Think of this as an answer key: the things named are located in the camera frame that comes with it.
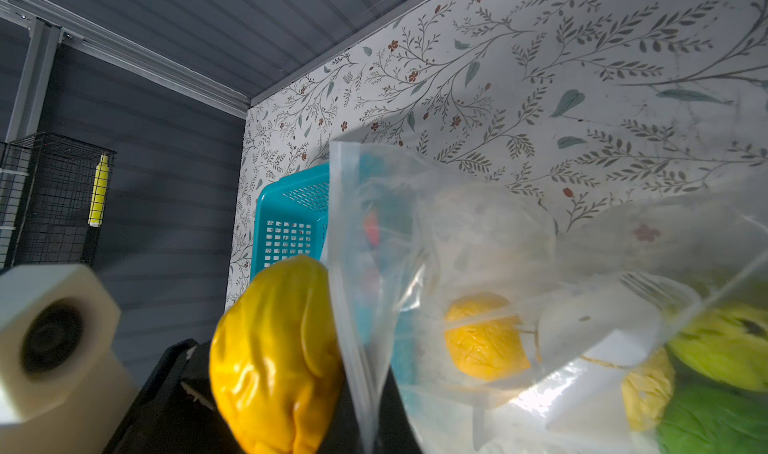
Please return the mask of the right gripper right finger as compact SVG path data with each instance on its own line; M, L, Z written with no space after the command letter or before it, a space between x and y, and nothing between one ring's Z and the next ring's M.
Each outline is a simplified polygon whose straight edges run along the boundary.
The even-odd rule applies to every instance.
M392 369L385 379L379 408L377 454L421 454Z

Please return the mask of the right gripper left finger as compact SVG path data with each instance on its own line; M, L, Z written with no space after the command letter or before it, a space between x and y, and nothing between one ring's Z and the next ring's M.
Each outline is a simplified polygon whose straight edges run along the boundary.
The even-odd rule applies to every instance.
M362 445L352 397L343 387L318 454L360 454Z

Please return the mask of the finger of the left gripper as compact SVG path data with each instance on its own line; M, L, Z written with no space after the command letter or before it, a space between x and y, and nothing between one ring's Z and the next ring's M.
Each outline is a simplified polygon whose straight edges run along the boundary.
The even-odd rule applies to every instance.
M107 443L106 453L238 453L209 379L210 342L165 350Z

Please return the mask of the yellow lemon toy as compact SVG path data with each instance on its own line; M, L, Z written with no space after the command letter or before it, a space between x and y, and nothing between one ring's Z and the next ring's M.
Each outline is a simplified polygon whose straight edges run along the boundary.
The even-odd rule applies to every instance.
M317 452L344 381L327 269L297 255L260 271L218 322L209 378L244 452Z

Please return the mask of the orange yellow round fruit toy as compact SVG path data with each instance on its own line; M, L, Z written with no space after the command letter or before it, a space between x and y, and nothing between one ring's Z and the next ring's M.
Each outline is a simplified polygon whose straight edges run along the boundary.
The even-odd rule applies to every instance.
M510 302L492 292L477 293L454 301L446 322L459 321L508 306ZM466 325L444 333L446 347L456 368L485 382L503 379L531 368L516 328L516 315Z

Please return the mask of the clear zip top bag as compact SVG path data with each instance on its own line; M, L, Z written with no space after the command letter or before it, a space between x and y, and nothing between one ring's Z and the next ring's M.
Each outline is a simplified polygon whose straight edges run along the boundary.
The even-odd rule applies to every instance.
M614 206L568 233L502 185L394 146L333 142L329 181L332 306L363 453L376 453L389 369L422 453L662 453L658 426L630 429L621 390L661 347L674 394L699 384L767 405L667 347L711 308L767 311L765 173ZM510 304L444 320L483 292ZM459 371L444 333L511 315L531 368L493 382Z

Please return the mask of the red strawberry toy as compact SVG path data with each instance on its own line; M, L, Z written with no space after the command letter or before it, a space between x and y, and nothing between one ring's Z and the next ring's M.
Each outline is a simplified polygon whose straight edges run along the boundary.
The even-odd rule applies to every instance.
M366 240L371 246L376 247L380 244L380 225L378 212L376 210L373 210L364 216L363 231Z

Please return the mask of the teal plastic basket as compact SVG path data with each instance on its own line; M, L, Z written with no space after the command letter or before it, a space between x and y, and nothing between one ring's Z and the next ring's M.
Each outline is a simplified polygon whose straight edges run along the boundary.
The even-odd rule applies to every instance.
M250 276L296 255L320 259L328 226L328 199L327 164L266 186L256 205Z

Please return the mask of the pale yellow pear toy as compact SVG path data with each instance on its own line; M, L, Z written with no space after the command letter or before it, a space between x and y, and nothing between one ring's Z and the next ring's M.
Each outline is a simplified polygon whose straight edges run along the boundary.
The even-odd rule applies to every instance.
M659 348L624 378L621 390L633 432L654 429L675 391L675 370L664 347Z

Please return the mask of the green apple toy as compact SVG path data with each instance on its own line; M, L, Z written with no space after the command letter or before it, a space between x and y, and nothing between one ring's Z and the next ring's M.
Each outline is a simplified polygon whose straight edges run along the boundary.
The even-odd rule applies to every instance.
M657 427L662 453L765 453L767 405L714 387L679 387Z

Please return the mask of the green pear toy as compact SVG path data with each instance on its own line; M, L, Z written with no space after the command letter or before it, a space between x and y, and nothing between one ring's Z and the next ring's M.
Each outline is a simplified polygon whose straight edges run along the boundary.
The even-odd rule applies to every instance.
M694 371L723 384L767 391L767 311L735 302L711 308L667 342Z

